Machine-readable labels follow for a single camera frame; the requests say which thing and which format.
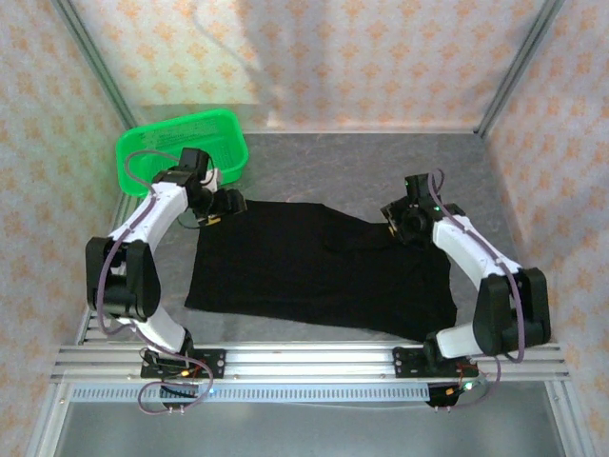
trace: floral wall pattern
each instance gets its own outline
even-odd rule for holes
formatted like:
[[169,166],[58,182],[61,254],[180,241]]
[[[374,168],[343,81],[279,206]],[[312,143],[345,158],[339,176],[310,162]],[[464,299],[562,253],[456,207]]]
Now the floral wall pattern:
[[472,130],[542,0],[76,0],[142,124]]
[[108,229],[123,128],[51,2],[0,4],[0,434],[23,455],[85,305],[85,243]]
[[489,148],[521,257],[548,275],[598,455],[609,449],[609,9],[564,3]]

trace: gray table surface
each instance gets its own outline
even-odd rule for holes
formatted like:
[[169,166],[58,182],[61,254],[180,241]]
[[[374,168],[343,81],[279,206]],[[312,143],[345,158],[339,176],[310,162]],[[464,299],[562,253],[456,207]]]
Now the gray table surface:
[[[441,167],[442,199],[459,204],[491,243],[515,257],[484,143],[473,134],[251,134],[246,142],[249,163],[234,185],[246,198],[324,203],[369,222],[382,222],[380,208],[404,196],[404,176]],[[182,220],[192,222],[188,214]],[[197,344],[396,339],[363,329],[184,308],[197,237],[197,230],[173,224],[155,252],[162,305]],[[456,266],[451,289],[458,323],[471,320],[476,290]]]

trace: metal strip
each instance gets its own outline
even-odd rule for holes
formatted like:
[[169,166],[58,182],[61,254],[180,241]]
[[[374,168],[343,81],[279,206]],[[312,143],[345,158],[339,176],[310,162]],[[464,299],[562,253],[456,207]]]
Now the metal strip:
[[545,388],[565,455],[567,457],[596,456],[571,381],[547,382]]
[[[144,384],[78,384],[70,400],[74,403],[135,403]],[[184,389],[192,393],[193,389]],[[163,394],[159,388],[147,389],[147,402],[168,399],[187,403],[190,400],[173,394]],[[427,384],[394,383],[369,384],[302,384],[292,386],[244,384],[219,386],[206,397],[210,403],[345,403],[345,402],[425,402],[429,400]]]
[[[141,382],[142,345],[110,343],[62,347],[53,369],[53,382]],[[208,345],[225,348],[225,379],[221,384],[264,383],[386,383],[395,382],[391,349],[420,348],[404,341],[370,343],[287,343]],[[485,373],[496,373],[491,357],[473,359]],[[566,379],[568,369],[556,345],[529,348],[522,364],[501,357],[502,381]],[[456,378],[415,378],[409,382],[450,382]]]
[[471,127],[458,127],[453,129],[446,128],[413,128],[413,129],[242,129],[244,135],[286,135],[286,134],[305,134],[305,135],[319,135],[319,134],[408,134],[408,135],[471,135]]
[[546,0],[541,6],[540,13],[512,61],[510,69],[503,77],[495,98],[493,98],[488,110],[484,114],[480,126],[474,130],[474,133],[477,133],[480,137],[485,138],[498,119],[563,3],[564,0]]
[[114,206],[114,212],[112,213],[112,219],[110,219],[110,225],[109,225],[110,230],[114,230],[120,226],[120,224],[117,224],[118,215],[120,214],[121,207],[123,206],[123,202],[125,201],[126,198],[127,198],[127,195],[125,193],[121,192],[121,194],[116,199],[116,205]]
[[36,455],[39,455],[40,444],[42,443],[45,430],[48,428],[47,422],[53,412],[53,399],[55,398],[55,393],[57,389],[58,386],[55,384],[50,384],[47,388],[47,395],[45,396],[45,400],[40,405],[38,420],[36,421],[34,430],[31,433],[31,437],[29,438],[28,449],[26,450],[26,457],[34,457]]
[[85,311],[83,312],[83,317],[80,321],[80,326],[78,326],[78,332],[76,333],[76,341],[75,345],[82,345],[85,341],[85,337],[87,335],[88,326],[91,323],[91,310],[88,305],[85,304]]
[[579,442],[583,449],[583,455],[586,457],[595,457],[597,453],[595,452],[592,438],[588,432],[588,426],[586,425],[583,413],[581,412],[580,401],[575,386],[572,382],[568,382],[562,383],[562,387],[564,389],[564,399],[566,400],[566,406],[564,406],[565,414],[569,414],[573,417]]
[[53,6],[64,20],[66,27],[76,41],[78,48],[87,59],[87,62],[99,80],[104,92],[108,96],[111,104],[121,118],[125,129],[137,127],[137,122],[133,113],[128,107],[123,94],[118,89],[108,67],[102,59],[101,53],[93,43],[87,28],[80,18],[76,8],[70,0],[51,0]]
[[55,454],[57,443],[61,436],[61,430],[66,420],[68,413],[69,397],[71,396],[72,385],[62,384],[52,393],[52,401],[50,404],[50,414],[45,417],[45,427],[42,435],[29,446],[28,455],[49,457]]

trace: metal frame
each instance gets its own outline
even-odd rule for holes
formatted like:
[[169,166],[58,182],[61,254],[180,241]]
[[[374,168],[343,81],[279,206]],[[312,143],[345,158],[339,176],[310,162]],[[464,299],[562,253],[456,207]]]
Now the metal frame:
[[514,57],[509,70],[503,77],[499,89],[486,110],[486,114],[483,116],[479,127],[474,130],[474,133],[478,134],[481,138],[485,138],[488,135],[493,124],[499,118],[503,108],[507,104],[507,100],[528,68],[529,63],[533,59],[543,37],[554,22],[554,18],[559,13],[563,3],[564,0],[545,0],[545,3],[541,6],[540,13],[535,19],[531,30],[526,35],[524,43],[522,43],[521,48],[516,53],[516,57]]
[[137,122],[127,101],[118,89],[114,78],[102,58],[102,54],[88,34],[87,28],[72,2],[70,0],[51,0],[51,3],[66,24],[69,33],[72,35],[72,38],[74,38],[74,41],[76,41],[78,48],[100,82],[110,103],[116,109],[125,129],[137,127]]
[[[61,347],[51,375],[51,381],[56,385],[49,391],[28,455],[53,455],[74,390],[97,385],[105,390],[125,388],[132,393],[141,386],[144,383],[139,376],[141,346],[137,343],[106,342]],[[324,386],[335,390],[363,388],[374,392],[388,387],[407,388],[417,384],[456,381],[456,378],[396,379],[392,357],[395,346],[421,347],[395,341],[218,344],[206,345],[206,348],[227,350],[226,376],[217,380],[215,386],[233,392],[231,401],[235,401],[232,398],[236,398],[236,401],[253,401],[249,397],[254,388],[258,392],[278,388],[283,392],[292,392],[292,397],[284,401],[294,402],[293,392],[319,390]],[[544,383],[565,455],[594,457],[596,454],[560,346],[550,344],[529,348],[520,365],[508,362],[505,357],[500,359],[503,383]],[[473,361],[491,378],[496,374],[493,358],[475,357]],[[385,398],[385,401],[397,402],[400,399]]]
[[[125,98],[119,91],[99,50],[70,0],[51,0],[85,55],[91,69],[99,78],[112,105],[127,129],[136,127]],[[541,11],[503,78],[479,128],[484,137],[504,108],[507,99],[531,61],[544,34],[558,13],[563,0],[546,0]],[[139,200],[121,195],[114,215],[112,229],[120,226],[135,210]],[[216,345],[228,350],[226,378],[220,386],[233,389],[257,386],[394,386],[391,349],[395,346],[418,348],[404,341],[361,343],[273,343]],[[52,384],[27,451],[28,456],[53,455],[69,409],[71,393],[84,383],[114,386],[142,384],[139,377],[139,348],[135,343],[107,341],[97,329],[95,313],[87,310],[81,322],[74,346],[61,347],[51,375]],[[492,358],[474,359],[482,370],[496,373]],[[503,360],[502,382],[544,382],[558,434],[567,456],[595,456],[590,436],[577,401],[577,394],[559,345],[546,345],[526,351],[525,361],[513,365]],[[454,379],[405,380],[408,383],[454,381]]]
[[[145,386],[141,384],[78,384],[69,400],[72,403],[137,403]],[[199,385],[199,393],[205,382]],[[183,389],[182,392],[193,392]],[[160,389],[146,389],[142,395],[147,403],[188,403],[191,400]],[[360,384],[233,384],[210,390],[206,403],[417,403],[429,400],[427,384],[394,382],[382,385]]]

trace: black garment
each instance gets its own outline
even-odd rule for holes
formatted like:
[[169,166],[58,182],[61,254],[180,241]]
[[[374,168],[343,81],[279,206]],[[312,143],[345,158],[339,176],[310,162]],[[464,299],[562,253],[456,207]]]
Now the black garment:
[[247,202],[201,229],[186,306],[422,341],[455,325],[443,251],[319,204]]

